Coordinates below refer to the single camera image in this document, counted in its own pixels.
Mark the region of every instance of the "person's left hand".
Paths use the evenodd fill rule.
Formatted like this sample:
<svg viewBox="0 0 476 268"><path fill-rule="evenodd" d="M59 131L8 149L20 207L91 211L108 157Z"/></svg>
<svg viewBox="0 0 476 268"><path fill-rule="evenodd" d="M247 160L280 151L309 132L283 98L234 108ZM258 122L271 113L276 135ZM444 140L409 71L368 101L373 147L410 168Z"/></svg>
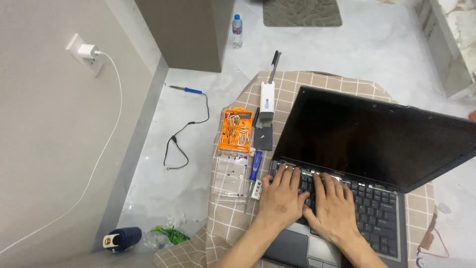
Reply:
<svg viewBox="0 0 476 268"><path fill-rule="evenodd" d="M258 221L280 232L302 217L304 201L309 192L298 195L299 168L281 165L274 178L266 175L261 178L263 192L259 201Z"/></svg>

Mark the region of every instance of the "laptop keyboard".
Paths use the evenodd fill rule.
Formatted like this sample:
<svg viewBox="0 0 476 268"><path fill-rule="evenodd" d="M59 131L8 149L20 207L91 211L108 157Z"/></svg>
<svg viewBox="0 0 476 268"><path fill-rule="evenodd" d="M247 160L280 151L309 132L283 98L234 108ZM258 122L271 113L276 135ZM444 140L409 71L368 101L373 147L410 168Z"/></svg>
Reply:
<svg viewBox="0 0 476 268"><path fill-rule="evenodd" d="M388 191L359 185L355 182L343 181L354 195L357 228L360 234L370 244L372 249L380 254L397 257L397 195ZM312 175L301 173L299 193L308 191L310 197L305 204L316 213L316 192ZM296 221L309 226L302 217Z"/></svg>

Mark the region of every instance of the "laptop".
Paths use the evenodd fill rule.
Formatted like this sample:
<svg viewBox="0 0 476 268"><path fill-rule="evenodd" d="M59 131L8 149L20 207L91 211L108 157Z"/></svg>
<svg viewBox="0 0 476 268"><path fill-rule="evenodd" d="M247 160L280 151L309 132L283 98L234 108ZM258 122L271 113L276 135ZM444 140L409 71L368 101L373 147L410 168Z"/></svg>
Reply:
<svg viewBox="0 0 476 268"><path fill-rule="evenodd" d="M301 86L271 159L301 168L299 191L315 212L312 174L352 190L357 227L390 268L408 266L404 194L476 155L476 124L415 107ZM352 267L305 218L284 229L263 258L298 268Z"/></svg>

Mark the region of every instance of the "label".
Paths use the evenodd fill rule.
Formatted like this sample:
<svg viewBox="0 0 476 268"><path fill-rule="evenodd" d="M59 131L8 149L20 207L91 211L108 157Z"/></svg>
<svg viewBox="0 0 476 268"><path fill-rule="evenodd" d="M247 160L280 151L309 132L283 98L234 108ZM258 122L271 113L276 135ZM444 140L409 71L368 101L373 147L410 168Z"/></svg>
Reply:
<svg viewBox="0 0 476 268"><path fill-rule="evenodd" d="M234 34L241 34L241 27L236 27L236 28L233 27L233 33Z"/></svg>
<svg viewBox="0 0 476 268"><path fill-rule="evenodd" d="M261 180L256 180L253 190L251 191L251 198L259 200L261 198L261 192L263 188L261 187Z"/></svg>

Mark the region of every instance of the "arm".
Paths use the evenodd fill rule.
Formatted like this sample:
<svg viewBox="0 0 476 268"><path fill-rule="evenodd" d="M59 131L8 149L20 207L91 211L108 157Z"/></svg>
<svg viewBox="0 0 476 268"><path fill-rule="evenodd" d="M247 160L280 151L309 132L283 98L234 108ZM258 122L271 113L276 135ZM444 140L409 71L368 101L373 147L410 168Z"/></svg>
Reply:
<svg viewBox="0 0 476 268"><path fill-rule="evenodd" d="M251 268L284 228L302 216L309 193L298 195L299 169L281 165L276 176L264 176L259 212L243 237L214 268Z"/></svg>
<svg viewBox="0 0 476 268"><path fill-rule="evenodd" d="M314 186L317 216L303 206L303 216L311 228L334 243L355 268L387 268L357 230L352 191L326 173L314 173Z"/></svg>

